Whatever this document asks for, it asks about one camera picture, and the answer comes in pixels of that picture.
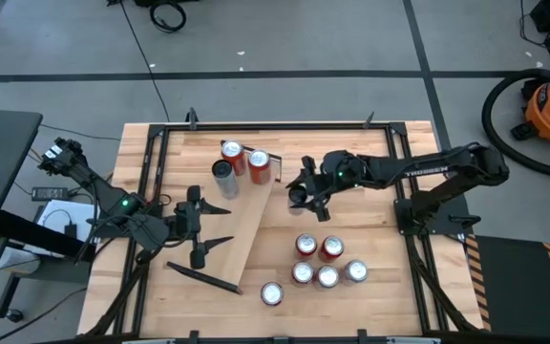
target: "gray floor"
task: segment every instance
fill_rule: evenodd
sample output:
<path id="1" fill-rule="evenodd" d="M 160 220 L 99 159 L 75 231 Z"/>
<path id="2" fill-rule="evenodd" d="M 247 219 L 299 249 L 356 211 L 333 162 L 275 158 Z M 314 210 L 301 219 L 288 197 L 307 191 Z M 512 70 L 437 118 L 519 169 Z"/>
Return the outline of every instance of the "gray floor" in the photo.
<path id="1" fill-rule="evenodd" d="M 536 2 L 526 0 L 526 10 Z M 126 2 L 154 72 L 420 69 L 400 0 L 202 0 L 183 6 L 187 26 L 167 35 L 154 29 L 147 10 Z M 518 0 L 412 0 L 412 6 L 433 71 L 550 68 L 546 51 L 518 37 Z M 539 38 L 531 23 L 527 27 L 528 35 Z M 120 6 L 106 8 L 105 1 L 96 0 L 8 0 L 0 13 L 0 75 L 129 73 L 146 69 Z M 434 81 L 453 145 L 486 142 L 480 108 L 497 82 Z M 421 77 L 159 80 L 158 86 L 172 120 L 182 120 L 190 106 L 201 120 L 364 119 L 371 111 L 375 119 L 433 119 Z M 515 123 L 520 105 L 516 92 L 498 102 L 502 132 Z M 125 122 L 165 119 L 151 81 L 0 83 L 0 109 L 39 112 L 46 124 L 100 136 L 118 136 Z M 74 137 L 42 129 L 34 147 L 44 150 L 58 136 Z M 115 142 L 76 139 L 96 171 L 113 168 Z M 519 149 L 550 161 L 550 145 L 544 142 Z M 476 233 L 550 243 L 550 178 L 509 165 L 509 182 L 467 194 L 471 212 L 483 218 Z M 31 160 L 16 181 L 26 188 L 72 185 L 46 177 Z M 13 188 L 5 208 L 31 218 L 38 205 Z M 0 292 L 5 280 L 0 273 Z M 81 287 L 23 281 L 13 305 L 32 318 Z M 4 343 L 71 337 L 82 297 Z M 0 320 L 0 333 L 13 327 Z"/>

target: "power adapter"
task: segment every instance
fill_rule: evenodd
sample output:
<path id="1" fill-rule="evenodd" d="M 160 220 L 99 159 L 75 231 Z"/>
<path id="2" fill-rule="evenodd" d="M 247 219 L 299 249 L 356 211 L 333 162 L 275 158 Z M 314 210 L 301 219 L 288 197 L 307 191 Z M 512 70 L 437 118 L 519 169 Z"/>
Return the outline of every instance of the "power adapter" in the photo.
<path id="1" fill-rule="evenodd" d="M 70 197 L 67 187 L 34 187 L 31 192 L 31 199 L 34 202 L 69 201 Z"/>
<path id="2" fill-rule="evenodd" d="M 65 235 L 77 239 L 77 225 L 68 224 L 65 226 Z"/>

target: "orange vacuum cleaner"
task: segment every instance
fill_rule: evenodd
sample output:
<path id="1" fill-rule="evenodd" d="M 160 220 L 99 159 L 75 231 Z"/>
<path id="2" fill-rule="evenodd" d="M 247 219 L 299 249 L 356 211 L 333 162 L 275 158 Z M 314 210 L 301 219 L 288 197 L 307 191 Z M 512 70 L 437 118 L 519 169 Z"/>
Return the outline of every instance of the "orange vacuum cleaner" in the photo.
<path id="1" fill-rule="evenodd" d="M 521 94 L 528 101 L 525 122 L 511 130 L 515 140 L 528 140 L 536 136 L 550 141 L 550 71 L 529 69 L 504 78 L 485 99 L 482 124 L 490 142 L 512 160 L 543 174 L 550 175 L 550 165 L 528 158 L 508 145 L 496 133 L 492 123 L 492 110 L 497 97 L 517 81 L 525 82 Z"/>

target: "vacuum hose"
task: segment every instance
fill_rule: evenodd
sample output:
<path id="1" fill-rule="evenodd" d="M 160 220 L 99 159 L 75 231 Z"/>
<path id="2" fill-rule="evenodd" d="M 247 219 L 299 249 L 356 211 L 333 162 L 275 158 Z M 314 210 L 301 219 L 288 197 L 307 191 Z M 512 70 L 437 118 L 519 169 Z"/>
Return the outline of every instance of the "vacuum hose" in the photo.
<path id="1" fill-rule="evenodd" d="M 494 109 L 496 99 L 509 86 L 526 78 L 534 78 L 538 81 L 550 83 L 550 71 L 543 69 L 528 69 L 505 77 L 498 85 L 496 85 L 496 87 L 485 99 L 485 102 L 483 103 L 483 110 L 481 112 L 481 122 L 487 138 L 495 148 L 502 152 L 502 154 L 531 170 L 550 176 L 550 165 L 530 159 L 508 145 L 497 134 L 496 129 L 494 129 L 494 123 L 492 122 L 492 110 Z"/>

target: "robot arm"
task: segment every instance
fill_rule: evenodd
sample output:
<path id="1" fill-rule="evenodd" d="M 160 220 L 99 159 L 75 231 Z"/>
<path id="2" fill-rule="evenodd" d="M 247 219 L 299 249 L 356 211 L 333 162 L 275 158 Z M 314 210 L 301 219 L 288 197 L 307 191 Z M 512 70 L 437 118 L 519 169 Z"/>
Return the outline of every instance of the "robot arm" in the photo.
<path id="1" fill-rule="evenodd" d="M 201 242 L 201 214 L 229 214 L 230 211 L 215 207 L 201 197 L 201 188 L 193 185 L 188 188 L 186 201 L 176 204 L 175 216 L 164 219 L 150 215 L 152 204 L 136 193 L 128 193 L 119 187 L 113 187 L 88 167 L 82 146 L 74 140 L 58 138 L 44 155 L 38 168 L 49 175 L 62 175 L 72 178 L 81 187 L 92 190 L 95 206 L 98 204 L 105 220 L 92 223 L 91 234 L 86 245 L 80 250 L 76 260 L 82 258 L 84 250 L 97 230 L 104 226 L 114 226 L 125 235 L 133 237 L 147 251 L 158 251 L 163 247 L 175 247 L 186 240 L 192 241 L 190 253 L 192 269 L 205 266 L 205 255 L 210 248 L 232 237 Z"/>
<path id="2" fill-rule="evenodd" d="M 509 175 L 502 155 L 496 149 L 478 143 L 406 159 L 355 156 L 345 150 L 333 151 L 324 156 L 321 173 L 315 174 L 315 161 L 311 157 L 303 157 L 303 167 L 299 177 L 287 187 L 303 189 L 313 198 L 293 207 L 315 212 L 320 222 L 329 220 L 326 204 L 332 194 L 358 186 L 383 189 L 405 178 L 455 173 L 433 190 L 411 196 L 413 216 L 421 220 L 437 211 L 444 202 L 473 187 L 498 185 Z"/>

